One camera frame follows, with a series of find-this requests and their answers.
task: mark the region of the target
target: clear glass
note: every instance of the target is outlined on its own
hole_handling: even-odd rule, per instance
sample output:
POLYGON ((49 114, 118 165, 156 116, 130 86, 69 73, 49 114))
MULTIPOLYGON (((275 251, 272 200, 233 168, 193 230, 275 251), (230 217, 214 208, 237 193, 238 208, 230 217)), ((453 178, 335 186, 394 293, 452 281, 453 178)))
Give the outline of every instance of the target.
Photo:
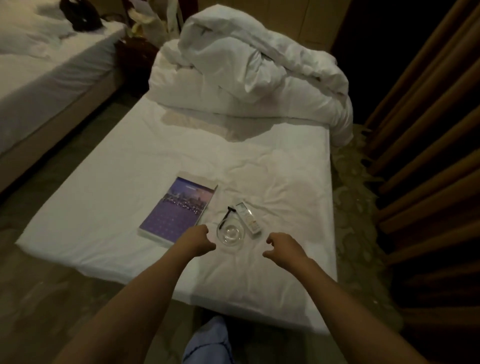
POLYGON ((241 221, 235 215, 230 214, 219 223, 216 237, 226 246, 234 246, 243 241, 245 229, 241 221))

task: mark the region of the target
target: nightstand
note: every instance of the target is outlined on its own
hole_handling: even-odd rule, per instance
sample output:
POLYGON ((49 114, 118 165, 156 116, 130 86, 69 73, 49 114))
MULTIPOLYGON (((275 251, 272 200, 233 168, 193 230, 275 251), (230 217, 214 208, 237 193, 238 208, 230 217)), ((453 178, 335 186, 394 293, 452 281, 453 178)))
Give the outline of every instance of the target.
POLYGON ((144 38, 125 37, 115 43, 117 61, 125 75, 125 84, 133 96, 148 91, 148 79, 158 48, 144 38))

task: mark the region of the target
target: blue pants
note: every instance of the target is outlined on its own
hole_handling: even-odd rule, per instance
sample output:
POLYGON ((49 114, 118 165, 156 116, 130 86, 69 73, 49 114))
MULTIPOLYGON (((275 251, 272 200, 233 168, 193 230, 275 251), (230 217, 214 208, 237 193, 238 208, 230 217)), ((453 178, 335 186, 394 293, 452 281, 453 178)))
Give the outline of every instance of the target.
POLYGON ((215 316, 193 335, 183 353, 184 364, 234 364, 227 325, 215 316))

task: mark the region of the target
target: crumpled duvet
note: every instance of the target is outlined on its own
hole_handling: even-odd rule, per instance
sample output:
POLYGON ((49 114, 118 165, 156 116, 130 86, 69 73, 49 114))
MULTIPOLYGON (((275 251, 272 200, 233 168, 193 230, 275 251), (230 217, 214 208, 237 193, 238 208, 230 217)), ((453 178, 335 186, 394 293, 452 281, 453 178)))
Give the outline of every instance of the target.
POLYGON ((215 5, 191 16, 157 54, 148 97, 160 104, 238 117, 327 124, 332 144, 352 139, 348 80, 336 60, 215 5))

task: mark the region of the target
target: white bed sheet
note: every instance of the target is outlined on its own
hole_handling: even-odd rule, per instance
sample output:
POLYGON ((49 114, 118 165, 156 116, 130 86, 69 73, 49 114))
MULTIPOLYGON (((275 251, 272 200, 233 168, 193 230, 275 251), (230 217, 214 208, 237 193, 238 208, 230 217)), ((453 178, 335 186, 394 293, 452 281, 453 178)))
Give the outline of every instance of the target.
POLYGON ((50 59, 0 54, 0 154, 66 108, 115 66, 124 24, 105 22, 52 49, 50 59))
POLYGON ((126 284, 166 251, 137 228, 176 174, 216 179, 200 223, 217 249, 187 265, 173 298, 326 333, 304 288, 262 252, 270 232, 290 233, 336 280, 329 155, 329 131, 321 125, 179 112, 143 97, 42 206, 17 244, 87 276, 126 284), (235 199, 250 204, 263 232, 229 248, 216 240, 215 223, 235 199))

